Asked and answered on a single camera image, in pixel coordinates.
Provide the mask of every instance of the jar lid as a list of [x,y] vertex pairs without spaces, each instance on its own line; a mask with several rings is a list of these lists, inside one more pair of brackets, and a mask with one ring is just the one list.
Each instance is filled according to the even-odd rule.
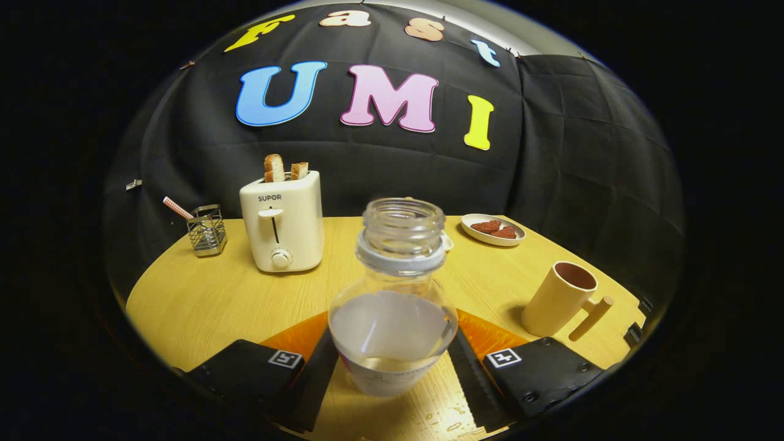
[[362,264],[378,272],[391,275],[415,275],[433,272],[439,269],[446,261],[444,241],[439,238],[438,246],[429,255],[419,255],[411,258],[389,257],[379,253],[365,240],[365,231],[357,237],[357,258]]

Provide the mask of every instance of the letter u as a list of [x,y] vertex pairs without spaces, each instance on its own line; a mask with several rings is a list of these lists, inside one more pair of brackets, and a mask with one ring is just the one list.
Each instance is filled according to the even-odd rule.
[[237,119],[248,126],[273,126],[294,119],[307,109],[313,98],[316,75],[327,67],[323,61],[305,61],[292,66],[296,72],[294,90],[289,102],[277,107],[264,103],[272,77],[281,71],[278,66],[262,67],[240,77],[242,89],[237,99]]

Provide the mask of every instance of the mug handle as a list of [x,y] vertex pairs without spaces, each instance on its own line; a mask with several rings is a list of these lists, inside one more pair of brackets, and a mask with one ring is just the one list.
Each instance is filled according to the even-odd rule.
[[586,302],[583,303],[583,309],[588,313],[588,316],[569,334],[569,340],[577,341],[577,339],[582,337],[593,327],[593,325],[604,317],[604,314],[607,313],[611,306],[612,297],[604,296],[600,301],[594,301],[590,298],[586,300]]

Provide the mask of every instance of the toaster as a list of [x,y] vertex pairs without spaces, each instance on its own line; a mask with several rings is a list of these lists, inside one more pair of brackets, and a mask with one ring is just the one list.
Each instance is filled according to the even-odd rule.
[[256,266],[263,272],[315,267],[324,253],[321,177],[316,170],[281,182],[255,180],[240,189],[245,231]]

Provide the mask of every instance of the supor logo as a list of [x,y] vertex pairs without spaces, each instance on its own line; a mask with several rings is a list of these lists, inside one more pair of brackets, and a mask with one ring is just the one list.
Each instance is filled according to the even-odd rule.
[[264,201],[279,201],[282,197],[280,195],[266,195],[266,196],[259,196],[259,202]]

